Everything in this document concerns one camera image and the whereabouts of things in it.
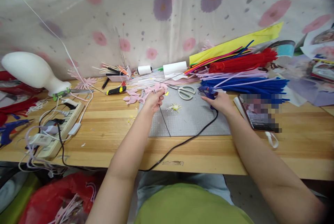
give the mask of red pipe cleaner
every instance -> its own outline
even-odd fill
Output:
[[[249,54],[222,62],[213,62],[210,64],[209,73],[250,71],[258,67],[264,67],[268,62],[276,60],[276,56],[277,52],[266,48],[261,53]]]

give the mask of green shirt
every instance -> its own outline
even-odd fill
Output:
[[[202,187],[178,183],[165,186],[146,200],[135,224],[254,224],[247,214]]]

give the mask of blue hot glue gun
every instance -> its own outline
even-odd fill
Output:
[[[225,91],[222,91],[222,90],[217,90],[216,88],[212,87],[212,86],[200,86],[198,88],[198,90],[200,92],[203,92],[205,94],[206,97],[208,97],[209,99],[215,99],[215,96],[214,94],[216,92],[223,92],[223,93],[226,93]]]
[[[27,124],[27,126],[28,126],[28,125],[30,125],[31,121],[33,121],[33,120],[34,119],[23,119],[23,120],[19,120],[19,121],[6,123],[6,124],[4,124],[3,127],[0,127],[0,134],[1,134],[0,146],[8,145],[9,143],[11,143],[11,139],[10,139],[9,135],[11,134],[12,130],[14,130],[15,128],[17,128],[18,126],[21,126],[21,125]]]

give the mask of pixelated screen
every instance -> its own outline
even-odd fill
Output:
[[[253,129],[282,132],[277,117],[283,102],[281,94],[241,94],[238,98]]]

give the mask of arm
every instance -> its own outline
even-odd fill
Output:
[[[215,100],[202,99],[225,115],[240,159],[279,223],[319,221],[324,205],[252,130],[229,96],[218,93]]]
[[[163,91],[151,93],[111,159],[86,224],[126,223],[135,178]]]

